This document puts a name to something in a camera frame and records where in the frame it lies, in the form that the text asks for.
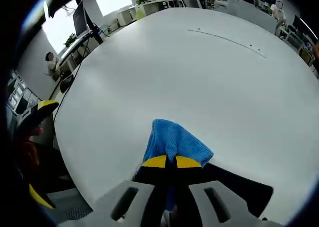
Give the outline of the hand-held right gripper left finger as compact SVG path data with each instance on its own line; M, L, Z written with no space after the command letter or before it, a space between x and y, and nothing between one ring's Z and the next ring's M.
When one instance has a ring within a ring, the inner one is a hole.
M130 181L101 197L95 210L97 224L159 224L173 206L173 161L166 155L145 161Z

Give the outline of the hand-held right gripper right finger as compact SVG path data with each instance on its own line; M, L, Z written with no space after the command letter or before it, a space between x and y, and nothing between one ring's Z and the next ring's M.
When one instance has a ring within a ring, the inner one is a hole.
M195 160L176 157L177 205L180 217L189 224L257 224L247 202L219 181L204 182L205 169Z

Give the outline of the person's left hand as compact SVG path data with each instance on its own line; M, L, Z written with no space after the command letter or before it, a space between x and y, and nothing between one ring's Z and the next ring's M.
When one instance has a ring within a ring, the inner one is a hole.
M35 145L30 141L33 136L40 136L43 129L38 126L21 141L20 166L24 173L32 174L39 165L39 156Z

